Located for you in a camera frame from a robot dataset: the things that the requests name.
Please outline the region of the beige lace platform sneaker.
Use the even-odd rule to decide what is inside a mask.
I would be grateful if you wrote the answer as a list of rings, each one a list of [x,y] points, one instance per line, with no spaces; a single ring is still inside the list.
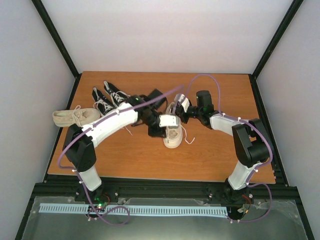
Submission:
[[[182,126],[181,119],[177,116],[176,117],[178,125],[177,126],[167,126],[166,127],[166,137],[163,139],[164,145],[169,148],[169,149],[175,149],[180,146],[183,140],[184,136],[184,141],[187,144],[192,144],[195,140],[195,137],[191,140],[187,140],[187,131],[186,129]]]

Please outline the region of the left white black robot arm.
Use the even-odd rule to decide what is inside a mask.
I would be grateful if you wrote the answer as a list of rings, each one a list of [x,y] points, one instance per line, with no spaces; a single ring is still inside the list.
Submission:
[[[133,95],[100,119],[83,126],[74,123],[67,129],[61,155],[72,163],[71,170],[86,186],[86,195],[92,201],[99,201],[104,195],[95,167],[95,148],[118,130],[138,121],[147,125],[150,137],[165,138],[166,130],[161,127],[161,114],[157,109],[166,100],[166,95],[156,89],[148,96]]]

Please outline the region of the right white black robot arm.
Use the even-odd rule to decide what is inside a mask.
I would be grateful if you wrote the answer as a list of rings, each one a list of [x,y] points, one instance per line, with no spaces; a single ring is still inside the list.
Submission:
[[[253,174],[272,160],[270,138],[260,119],[243,120],[215,110],[208,90],[198,91],[196,102],[196,105],[192,105],[185,95],[178,94],[174,99],[175,108],[172,112],[184,124],[194,118],[210,130],[233,137],[237,163],[232,174],[225,180],[223,197],[227,202],[234,203],[245,193]]]

